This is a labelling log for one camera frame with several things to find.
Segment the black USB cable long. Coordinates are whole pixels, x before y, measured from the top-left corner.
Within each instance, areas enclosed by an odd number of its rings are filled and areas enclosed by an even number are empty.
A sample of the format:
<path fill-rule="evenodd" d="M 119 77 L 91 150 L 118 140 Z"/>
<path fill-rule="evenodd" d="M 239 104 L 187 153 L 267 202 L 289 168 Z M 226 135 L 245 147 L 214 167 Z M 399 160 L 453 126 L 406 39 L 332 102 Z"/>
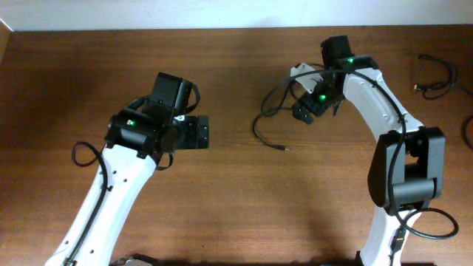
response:
<path fill-rule="evenodd" d="M 291 105 L 302 96 L 297 87 L 295 81 L 283 81 L 263 97 L 251 122 L 251 134 L 265 148 L 290 151 L 286 134 L 291 136 L 297 129 L 307 126 L 293 118 Z"/>

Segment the black USB cable short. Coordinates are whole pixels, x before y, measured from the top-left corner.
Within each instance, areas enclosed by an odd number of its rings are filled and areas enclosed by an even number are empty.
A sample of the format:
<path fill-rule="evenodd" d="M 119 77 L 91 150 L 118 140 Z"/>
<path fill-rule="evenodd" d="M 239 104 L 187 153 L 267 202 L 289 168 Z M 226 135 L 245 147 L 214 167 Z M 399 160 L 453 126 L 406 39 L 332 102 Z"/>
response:
<path fill-rule="evenodd" d="M 458 83 L 460 72 L 456 64 L 429 54 L 420 54 L 418 59 L 442 66 L 445 74 L 430 82 L 414 83 L 412 90 L 415 94 L 420 94 L 425 100 L 439 100 L 454 90 L 460 90 L 472 98 L 472 90 Z"/>

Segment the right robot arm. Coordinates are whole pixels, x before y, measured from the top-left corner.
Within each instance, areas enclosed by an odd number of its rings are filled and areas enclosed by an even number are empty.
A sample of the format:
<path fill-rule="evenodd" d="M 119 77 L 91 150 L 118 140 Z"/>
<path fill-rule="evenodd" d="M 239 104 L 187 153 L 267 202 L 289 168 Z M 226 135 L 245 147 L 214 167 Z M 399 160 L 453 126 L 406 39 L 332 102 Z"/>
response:
<path fill-rule="evenodd" d="M 293 105 L 293 116 L 310 124 L 343 100 L 361 114 L 376 141 L 367 177 L 375 211 L 355 264 L 399 265 L 414 222 L 441 194 L 445 136 L 408 113 L 377 63 L 368 55 L 354 55 L 347 36 L 323 41 L 321 54 L 321 70 L 306 63 L 290 70 L 293 81 L 305 90 Z"/>

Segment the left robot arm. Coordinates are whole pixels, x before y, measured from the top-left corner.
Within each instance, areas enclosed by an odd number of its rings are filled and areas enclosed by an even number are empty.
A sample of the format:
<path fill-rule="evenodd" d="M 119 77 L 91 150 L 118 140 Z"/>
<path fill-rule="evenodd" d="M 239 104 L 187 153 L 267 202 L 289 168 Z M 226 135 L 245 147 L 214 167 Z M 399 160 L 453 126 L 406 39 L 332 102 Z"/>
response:
<path fill-rule="evenodd" d="M 177 150 L 207 149 L 209 121 L 193 116 L 200 101 L 198 86 L 184 78 L 159 73 L 152 93 L 134 99 L 107 126 L 105 144 L 77 142 L 99 164 L 93 183 L 63 242 L 47 265 L 107 265 L 129 212 L 143 186 L 162 171 L 163 156 Z"/>

